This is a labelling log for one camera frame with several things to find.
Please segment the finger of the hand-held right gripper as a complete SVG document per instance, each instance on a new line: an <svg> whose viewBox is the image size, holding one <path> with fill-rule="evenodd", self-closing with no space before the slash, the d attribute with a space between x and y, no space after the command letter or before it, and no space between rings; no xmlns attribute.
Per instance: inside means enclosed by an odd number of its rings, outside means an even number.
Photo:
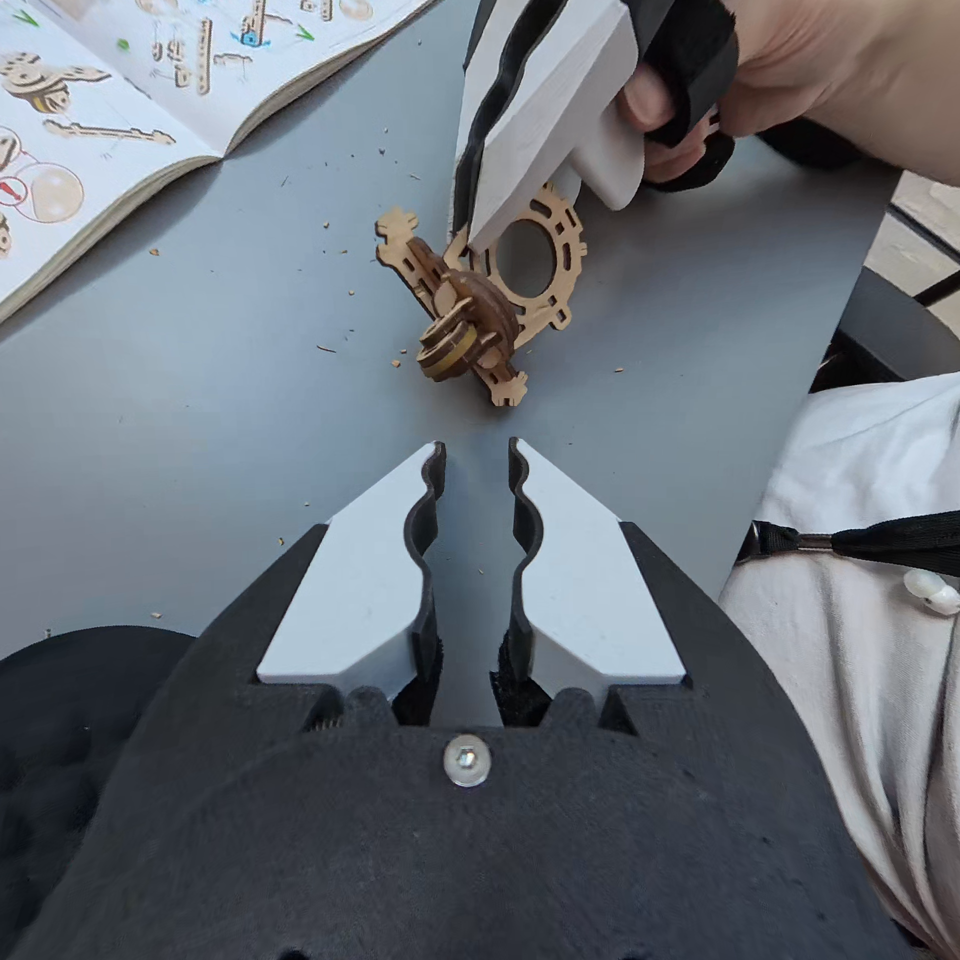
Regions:
<svg viewBox="0 0 960 960"><path fill-rule="evenodd" d="M452 230L469 227L473 221L487 138L516 95L526 62L545 29L545 2L497 1L478 6L463 62L451 185Z"/></svg>
<svg viewBox="0 0 960 960"><path fill-rule="evenodd" d="M468 245L491 246L558 171L572 171L585 183L578 174L578 136L588 104L579 90L599 47L591 39L592 2L618 1L544 2L543 35L486 138L472 221L465 227Z"/></svg>

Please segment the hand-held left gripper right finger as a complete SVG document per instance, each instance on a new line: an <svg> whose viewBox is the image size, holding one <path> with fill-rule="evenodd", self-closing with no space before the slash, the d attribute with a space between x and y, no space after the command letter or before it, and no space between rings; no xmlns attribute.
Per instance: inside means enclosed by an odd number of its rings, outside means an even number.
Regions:
<svg viewBox="0 0 960 960"><path fill-rule="evenodd" d="M688 678L619 516L534 449L509 441L508 627L490 683L498 704L550 704L582 690L680 690Z"/></svg>

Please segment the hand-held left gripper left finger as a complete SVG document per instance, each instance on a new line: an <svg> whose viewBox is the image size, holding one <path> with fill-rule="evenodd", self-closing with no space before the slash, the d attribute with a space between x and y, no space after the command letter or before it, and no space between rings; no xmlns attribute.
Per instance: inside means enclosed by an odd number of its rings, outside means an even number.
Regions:
<svg viewBox="0 0 960 960"><path fill-rule="evenodd" d="M361 687L396 699L439 657L426 550L447 450L428 442L335 513L260 660L266 685Z"/></svg>

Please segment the wooden puzzle model assembly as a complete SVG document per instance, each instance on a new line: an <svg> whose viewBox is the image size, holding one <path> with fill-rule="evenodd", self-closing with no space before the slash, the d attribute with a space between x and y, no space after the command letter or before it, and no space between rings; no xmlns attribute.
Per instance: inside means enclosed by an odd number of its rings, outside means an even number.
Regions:
<svg viewBox="0 0 960 960"><path fill-rule="evenodd" d="M486 275L452 266L416 235L418 217L394 207L375 224L378 261L394 270L430 317L416 363L433 382L474 374L497 407L518 406L527 374L512 360L521 334L514 306Z"/></svg>

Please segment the grey desk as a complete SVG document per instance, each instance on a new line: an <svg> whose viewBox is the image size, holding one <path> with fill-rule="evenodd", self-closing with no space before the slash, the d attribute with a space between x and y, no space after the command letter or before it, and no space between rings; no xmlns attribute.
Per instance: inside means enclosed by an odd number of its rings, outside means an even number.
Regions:
<svg viewBox="0 0 960 960"><path fill-rule="evenodd" d="M710 186L613 213L583 191L572 321L510 410L426 380L382 210L446 237L476 5L441 2L140 207L2 326L2 657L67 631L205 629L314 524L447 448L428 552L439 725L499 720L508 440L727 581L899 175L742 140Z"/></svg>

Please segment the person's right hand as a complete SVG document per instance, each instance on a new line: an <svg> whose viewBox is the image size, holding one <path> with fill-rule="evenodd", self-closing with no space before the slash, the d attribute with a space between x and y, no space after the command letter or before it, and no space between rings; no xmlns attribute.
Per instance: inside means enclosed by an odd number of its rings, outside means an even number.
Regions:
<svg viewBox="0 0 960 960"><path fill-rule="evenodd" d="M806 117L862 152L959 185L957 1L730 1L739 64L718 130Z"/></svg>

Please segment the person's white shirt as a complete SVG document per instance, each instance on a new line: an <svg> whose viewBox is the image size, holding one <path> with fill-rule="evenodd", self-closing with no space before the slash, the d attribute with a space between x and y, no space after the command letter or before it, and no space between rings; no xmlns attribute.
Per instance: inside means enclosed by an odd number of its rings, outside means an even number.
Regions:
<svg viewBox="0 0 960 960"><path fill-rule="evenodd" d="M959 374L810 395L758 507L834 534L959 505ZM749 560L721 609L806 727L891 916L959 950L959 639L903 567L826 553Z"/></svg>

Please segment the black chair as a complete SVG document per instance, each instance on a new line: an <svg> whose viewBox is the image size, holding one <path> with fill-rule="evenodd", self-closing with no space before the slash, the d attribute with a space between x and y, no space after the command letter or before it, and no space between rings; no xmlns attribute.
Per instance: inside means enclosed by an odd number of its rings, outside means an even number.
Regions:
<svg viewBox="0 0 960 960"><path fill-rule="evenodd" d="M957 336L927 306L864 267L809 392L958 371Z"/></svg>

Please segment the black quilted wrist pad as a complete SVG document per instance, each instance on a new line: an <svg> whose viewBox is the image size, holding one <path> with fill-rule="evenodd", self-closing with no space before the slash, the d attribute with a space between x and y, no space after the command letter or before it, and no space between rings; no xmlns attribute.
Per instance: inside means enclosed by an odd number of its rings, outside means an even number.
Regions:
<svg viewBox="0 0 960 960"><path fill-rule="evenodd" d="M53 635L2 659L2 958L59 885L119 755L194 641L107 626Z"/></svg>

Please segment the open instruction booklet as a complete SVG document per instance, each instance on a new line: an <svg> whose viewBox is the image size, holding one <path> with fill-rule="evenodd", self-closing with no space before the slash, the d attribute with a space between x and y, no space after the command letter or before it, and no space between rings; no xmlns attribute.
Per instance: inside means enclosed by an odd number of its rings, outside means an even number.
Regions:
<svg viewBox="0 0 960 960"><path fill-rule="evenodd" d="M3 1L1 321L427 1Z"/></svg>

